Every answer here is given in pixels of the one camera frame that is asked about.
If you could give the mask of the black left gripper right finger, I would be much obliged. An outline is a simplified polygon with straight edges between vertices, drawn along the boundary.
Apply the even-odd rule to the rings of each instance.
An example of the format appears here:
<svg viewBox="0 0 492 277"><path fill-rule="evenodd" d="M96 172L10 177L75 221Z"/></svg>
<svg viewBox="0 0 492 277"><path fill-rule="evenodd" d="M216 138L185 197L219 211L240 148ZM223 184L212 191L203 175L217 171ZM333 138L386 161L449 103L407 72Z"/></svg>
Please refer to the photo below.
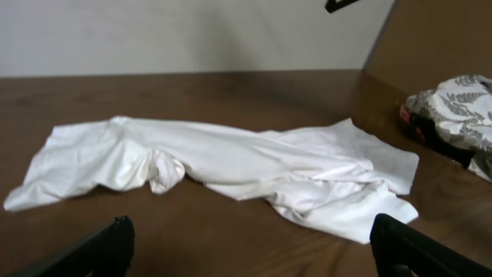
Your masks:
<svg viewBox="0 0 492 277"><path fill-rule="evenodd" d="M379 277L491 277L491 269L387 214L375 217L370 240Z"/></svg>

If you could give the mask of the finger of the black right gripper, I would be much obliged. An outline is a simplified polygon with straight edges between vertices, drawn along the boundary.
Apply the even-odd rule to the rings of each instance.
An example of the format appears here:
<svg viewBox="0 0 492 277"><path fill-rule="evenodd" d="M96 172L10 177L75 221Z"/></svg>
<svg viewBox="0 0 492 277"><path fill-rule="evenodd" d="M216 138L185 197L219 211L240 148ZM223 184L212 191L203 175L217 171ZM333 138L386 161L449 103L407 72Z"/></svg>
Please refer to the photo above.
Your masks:
<svg viewBox="0 0 492 277"><path fill-rule="evenodd" d="M324 7L328 13L333 13L358 1L359 0L327 0Z"/></svg>

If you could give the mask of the white printed t-shirt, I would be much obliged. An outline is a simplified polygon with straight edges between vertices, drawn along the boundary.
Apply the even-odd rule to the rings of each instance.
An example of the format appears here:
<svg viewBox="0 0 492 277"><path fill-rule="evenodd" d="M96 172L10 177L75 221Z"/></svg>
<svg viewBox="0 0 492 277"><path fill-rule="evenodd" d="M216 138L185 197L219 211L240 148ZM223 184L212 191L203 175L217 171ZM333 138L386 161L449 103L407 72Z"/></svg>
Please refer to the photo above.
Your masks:
<svg viewBox="0 0 492 277"><path fill-rule="evenodd" d="M161 195L185 176L229 198L266 199L287 220L366 244L375 217L408 223L419 158L345 119L327 127L253 132L201 122L114 117L59 125L4 202L10 212L102 185L149 184Z"/></svg>

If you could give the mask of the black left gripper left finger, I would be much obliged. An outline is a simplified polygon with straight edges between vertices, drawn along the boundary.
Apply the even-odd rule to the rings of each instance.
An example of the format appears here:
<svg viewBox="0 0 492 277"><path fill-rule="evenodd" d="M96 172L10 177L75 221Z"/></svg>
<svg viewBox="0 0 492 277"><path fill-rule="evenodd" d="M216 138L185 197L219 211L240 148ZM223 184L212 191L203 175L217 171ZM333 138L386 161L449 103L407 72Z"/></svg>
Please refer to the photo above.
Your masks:
<svg viewBox="0 0 492 277"><path fill-rule="evenodd" d="M14 277L125 277L135 251L135 229L126 215L54 255L13 272Z"/></svg>

